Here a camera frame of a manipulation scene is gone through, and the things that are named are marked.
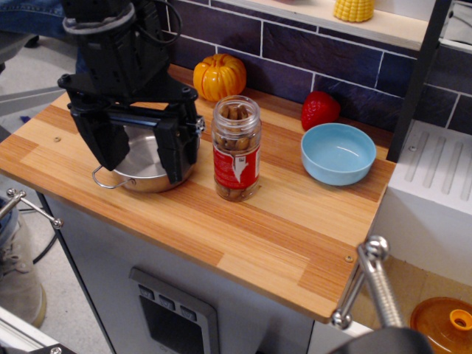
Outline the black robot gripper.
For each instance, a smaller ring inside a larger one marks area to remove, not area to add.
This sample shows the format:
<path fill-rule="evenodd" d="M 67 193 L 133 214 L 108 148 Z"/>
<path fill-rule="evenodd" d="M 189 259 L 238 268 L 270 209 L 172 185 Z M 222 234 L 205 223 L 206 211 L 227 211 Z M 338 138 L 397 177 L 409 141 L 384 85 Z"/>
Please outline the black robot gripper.
<path fill-rule="evenodd" d="M 114 170 L 129 153 L 122 125 L 108 110 L 134 103 L 166 103 L 153 128 L 158 155 L 171 184 L 196 163 L 205 120 L 196 111 L 196 90 L 169 76 L 173 39 L 157 14 L 68 14 L 65 31 L 77 42 L 87 71 L 62 77 L 78 132 L 101 166 Z"/>

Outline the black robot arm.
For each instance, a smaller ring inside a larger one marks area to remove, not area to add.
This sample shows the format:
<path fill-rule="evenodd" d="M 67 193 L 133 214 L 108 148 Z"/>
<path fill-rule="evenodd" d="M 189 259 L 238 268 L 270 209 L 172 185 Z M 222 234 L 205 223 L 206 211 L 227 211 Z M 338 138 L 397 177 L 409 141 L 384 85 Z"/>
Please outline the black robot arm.
<path fill-rule="evenodd" d="M 156 1 L 64 1 L 63 28 L 77 42 L 86 72 L 65 74 L 69 110 L 100 165 L 116 169 L 130 153 L 127 128 L 148 129 L 171 186 L 196 163 L 205 121 L 197 91 L 169 75 L 170 41 Z"/>

